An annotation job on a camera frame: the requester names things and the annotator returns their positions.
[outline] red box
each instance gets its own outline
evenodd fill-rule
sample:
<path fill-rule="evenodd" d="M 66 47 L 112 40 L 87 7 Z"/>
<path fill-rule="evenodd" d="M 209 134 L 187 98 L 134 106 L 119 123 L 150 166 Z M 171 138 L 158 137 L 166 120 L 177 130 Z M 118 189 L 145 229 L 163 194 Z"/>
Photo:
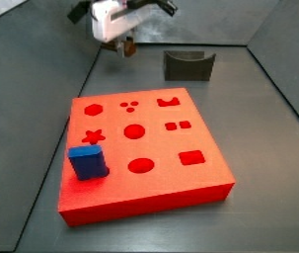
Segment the red box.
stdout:
<path fill-rule="evenodd" d="M 103 148 L 106 178 L 79 181 L 64 155 L 58 211 L 70 226 L 222 201 L 233 189 L 183 88 L 74 99 L 66 153 L 94 143 Z"/>

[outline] metal wall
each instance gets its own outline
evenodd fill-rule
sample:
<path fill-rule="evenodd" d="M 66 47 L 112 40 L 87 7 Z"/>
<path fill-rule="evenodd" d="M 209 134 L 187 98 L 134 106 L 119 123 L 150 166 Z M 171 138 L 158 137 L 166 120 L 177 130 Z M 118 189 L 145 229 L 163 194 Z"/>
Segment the metal wall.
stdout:
<path fill-rule="evenodd" d="M 0 251 L 16 247 L 99 44 L 62 0 L 0 17 Z"/>
<path fill-rule="evenodd" d="M 174 0 L 171 18 L 157 7 L 137 41 L 246 45 L 279 0 Z"/>
<path fill-rule="evenodd" d="M 249 49 L 299 115 L 299 1 L 281 1 Z"/>

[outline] star-shaped hole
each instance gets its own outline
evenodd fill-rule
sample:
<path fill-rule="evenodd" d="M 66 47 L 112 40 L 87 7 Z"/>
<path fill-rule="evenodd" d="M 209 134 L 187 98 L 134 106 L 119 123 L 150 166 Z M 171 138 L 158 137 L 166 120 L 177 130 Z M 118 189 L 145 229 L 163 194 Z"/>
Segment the star-shaped hole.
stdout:
<path fill-rule="evenodd" d="M 86 137 L 82 139 L 82 142 L 90 142 L 91 145 L 95 145 L 99 140 L 104 140 L 106 137 L 102 135 L 102 129 L 98 129 L 95 131 L 88 130 L 86 132 Z"/>

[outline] blue block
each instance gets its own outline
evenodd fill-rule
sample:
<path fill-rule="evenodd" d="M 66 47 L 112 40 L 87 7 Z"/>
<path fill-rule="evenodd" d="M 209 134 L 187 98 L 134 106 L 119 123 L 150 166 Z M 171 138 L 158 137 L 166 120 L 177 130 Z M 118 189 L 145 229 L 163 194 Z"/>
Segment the blue block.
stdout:
<path fill-rule="evenodd" d="M 110 173 L 100 145 L 76 146 L 67 153 L 79 180 L 106 177 Z"/>

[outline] white robot part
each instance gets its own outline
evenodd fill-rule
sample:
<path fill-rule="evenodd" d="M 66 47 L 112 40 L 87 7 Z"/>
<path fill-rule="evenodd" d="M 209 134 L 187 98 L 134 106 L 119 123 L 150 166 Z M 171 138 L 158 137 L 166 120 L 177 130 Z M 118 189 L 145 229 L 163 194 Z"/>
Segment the white robot part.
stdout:
<path fill-rule="evenodd" d="M 100 42 L 110 42 L 150 17 L 151 4 L 130 10 L 123 0 L 103 0 L 91 6 L 92 33 Z"/>

